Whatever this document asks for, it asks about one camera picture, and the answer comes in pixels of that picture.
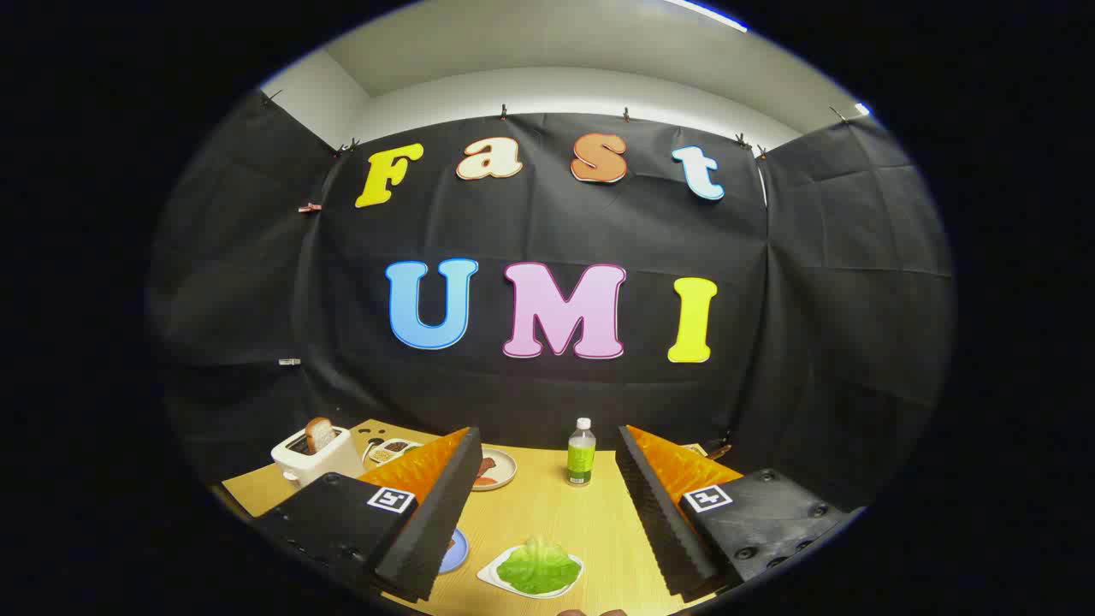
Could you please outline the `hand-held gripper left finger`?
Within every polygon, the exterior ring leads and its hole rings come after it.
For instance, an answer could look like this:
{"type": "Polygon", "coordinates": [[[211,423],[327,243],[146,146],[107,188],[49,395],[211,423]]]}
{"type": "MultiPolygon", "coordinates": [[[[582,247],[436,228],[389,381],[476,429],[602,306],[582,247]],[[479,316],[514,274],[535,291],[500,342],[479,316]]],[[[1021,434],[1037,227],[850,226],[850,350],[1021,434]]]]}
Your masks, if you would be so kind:
{"type": "Polygon", "coordinates": [[[468,426],[356,478],[324,473],[253,526],[353,593],[426,600],[481,461],[480,430],[468,426]]]}

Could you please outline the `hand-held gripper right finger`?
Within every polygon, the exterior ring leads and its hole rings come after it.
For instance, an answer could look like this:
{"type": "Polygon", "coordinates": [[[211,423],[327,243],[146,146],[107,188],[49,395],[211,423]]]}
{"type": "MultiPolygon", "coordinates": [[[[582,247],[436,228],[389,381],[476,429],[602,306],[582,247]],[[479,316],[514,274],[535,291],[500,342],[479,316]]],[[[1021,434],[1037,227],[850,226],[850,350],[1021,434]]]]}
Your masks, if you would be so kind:
{"type": "Polygon", "coordinates": [[[856,521],[782,470],[731,470],[623,425],[619,472],[670,593],[685,600],[756,586],[856,521]]]}

